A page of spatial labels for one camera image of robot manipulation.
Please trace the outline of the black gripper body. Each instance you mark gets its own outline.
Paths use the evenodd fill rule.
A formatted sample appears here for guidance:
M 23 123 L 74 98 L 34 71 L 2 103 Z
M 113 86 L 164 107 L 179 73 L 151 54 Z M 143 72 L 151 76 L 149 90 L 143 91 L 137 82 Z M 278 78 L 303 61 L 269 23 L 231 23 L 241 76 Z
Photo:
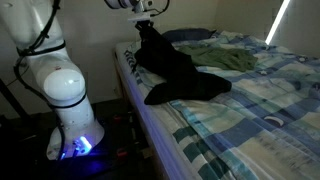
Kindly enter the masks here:
M 138 21 L 136 24 L 135 24 L 135 28 L 138 30 L 138 31 L 141 31 L 143 29 L 146 29 L 147 27 L 152 27 L 154 25 L 154 23 L 150 20 L 145 20 L 145 21 Z

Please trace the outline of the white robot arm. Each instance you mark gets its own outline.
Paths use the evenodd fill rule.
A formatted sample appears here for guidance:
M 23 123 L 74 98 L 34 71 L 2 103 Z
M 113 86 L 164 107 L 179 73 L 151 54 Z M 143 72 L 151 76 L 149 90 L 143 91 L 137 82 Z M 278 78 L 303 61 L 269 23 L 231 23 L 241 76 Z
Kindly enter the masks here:
M 60 1 L 0 0 L 1 22 L 19 54 L 15 76 L 22 79 L 19 66 L 26 60 L 39 88 L 25 88 L 58 116 L 46 151 L 50 160 L 85 156 L 104 136 L 104 128 L 94 117 L 83 74 L 66 50 L 56 18 Z

